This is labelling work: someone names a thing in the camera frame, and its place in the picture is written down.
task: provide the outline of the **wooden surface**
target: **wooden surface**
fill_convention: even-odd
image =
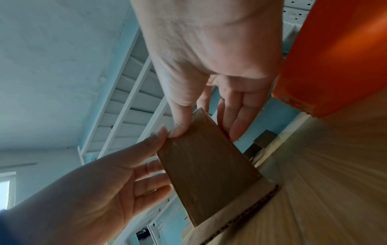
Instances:
[[[185,245],[207,244],[233,223],[264,206],[277,192],[278,185],[261,178],[219,212],[195,228]]]
[[[262,164],[282,184],[210,244],[387,244],[387,89],[309,118]]]
[[[202,109],[157,154],[194,227],[262,177]]]

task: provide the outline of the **sleeve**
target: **sleeve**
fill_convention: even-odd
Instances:
[[[7,211],[6,210],[0,211],[0,244],[1,245],[21,245],[8,231],[8,228],[3,220],[3,215],[5,212]]]

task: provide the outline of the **orange plastic container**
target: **orange plastic container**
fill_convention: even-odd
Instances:
[[[273,96],[321,117],[386,85],[387,0],[318,0]]]

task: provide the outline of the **ceiling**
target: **ceiling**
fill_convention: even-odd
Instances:
[[[0,2],[0,150],[75,147],[128,0]]]

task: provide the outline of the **hand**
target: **hand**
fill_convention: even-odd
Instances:
[[[282,64],[283,0],[131,0],[171,107],[178,137],[192,105],[222,99],[218,124],[231,140],[248,129]]]
[[[4,220],[20,244],[103,245],[171,191],[159,161],[139,165],[167,138],[157,135],[65,175],[8,210]]]

